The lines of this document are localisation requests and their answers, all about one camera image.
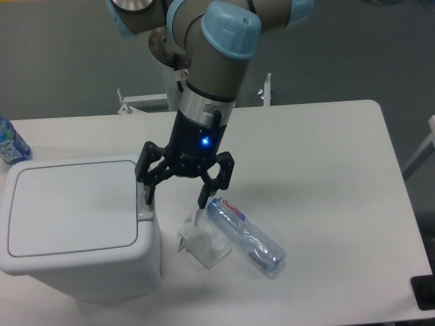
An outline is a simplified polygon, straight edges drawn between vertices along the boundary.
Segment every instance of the clear plastic bottle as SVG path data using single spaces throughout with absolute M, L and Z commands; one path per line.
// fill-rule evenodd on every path
M 12 123 L 0 115 L 0 157 L 12 166 L 31 159 L 31 149 Z
M 229 201 L 210 200 L 207 215 L 261 270 L 268 274 L 277 270 L 285 251 Z

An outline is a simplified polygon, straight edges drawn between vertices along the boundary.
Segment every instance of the bottle label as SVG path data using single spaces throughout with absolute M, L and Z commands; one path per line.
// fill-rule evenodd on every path
M 29 156 L 29 146 L 20 135 L 14 132 L 8 139 L 0 143 L 0 156 L 9 165 L 24 161 Z
M 236 215 L 241 221 L 245 221 L 246 220 L 246 216 L 245 214 L 243 214 L 241 211 L 239 211 L 238 209 L 236 209 L 231 203 L 229 203 L 227 201 L 227 199 L 223 199 L 221 200 L 221 203 L 229 210 L 231 211 L 231 213 L 233 213 L 234 215 Z

